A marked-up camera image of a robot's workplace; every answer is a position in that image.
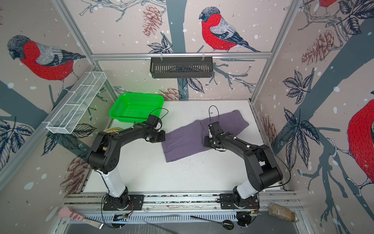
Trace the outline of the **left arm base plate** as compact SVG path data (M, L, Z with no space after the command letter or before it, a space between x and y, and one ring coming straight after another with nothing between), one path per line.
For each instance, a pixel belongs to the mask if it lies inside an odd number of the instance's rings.
M106 195L103 200L104 211L140 211L142 210L144 195L125 195L114 198Z

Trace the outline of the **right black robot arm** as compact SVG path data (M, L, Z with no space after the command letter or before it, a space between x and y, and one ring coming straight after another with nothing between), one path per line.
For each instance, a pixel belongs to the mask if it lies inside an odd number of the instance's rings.
M227 132L206 136L204 147L231 151L244 160L247 179L233 189L234 201L239 207L244 207L252 196L283 179L280 166L266 145L250 144Z

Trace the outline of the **purple trousers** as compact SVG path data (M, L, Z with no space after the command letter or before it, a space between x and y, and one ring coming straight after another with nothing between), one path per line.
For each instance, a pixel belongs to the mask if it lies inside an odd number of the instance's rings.
M230 132L236 136L249 126L240 111L235 110L210 119L196 120L191 124L166 133L165 141L162 142L166 162L177 161L207 151L208 148L204 147L204 141L205 137L209 136L208 126L214 122L219 122L225 132Z

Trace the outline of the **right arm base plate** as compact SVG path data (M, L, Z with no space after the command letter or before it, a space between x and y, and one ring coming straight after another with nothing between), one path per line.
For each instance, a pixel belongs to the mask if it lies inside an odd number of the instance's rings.
M222 210L233 210L233 209L259 210L259 206L260 206L257 196L250 196L247 199L242 199L236 193L220 194L217 201L220 203Z

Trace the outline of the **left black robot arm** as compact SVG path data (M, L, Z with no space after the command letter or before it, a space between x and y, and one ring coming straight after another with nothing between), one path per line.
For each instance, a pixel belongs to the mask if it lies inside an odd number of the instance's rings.
M111 202L120 207L126 207L130 202L128 189L117 168L121 148L138 139L145 139L150 143L163 142L165 131L161 127L161 122L156 124L143 122L136 123L119 132L100 132L96 136L86 161L92 169L101 175L108 189L107 198Z

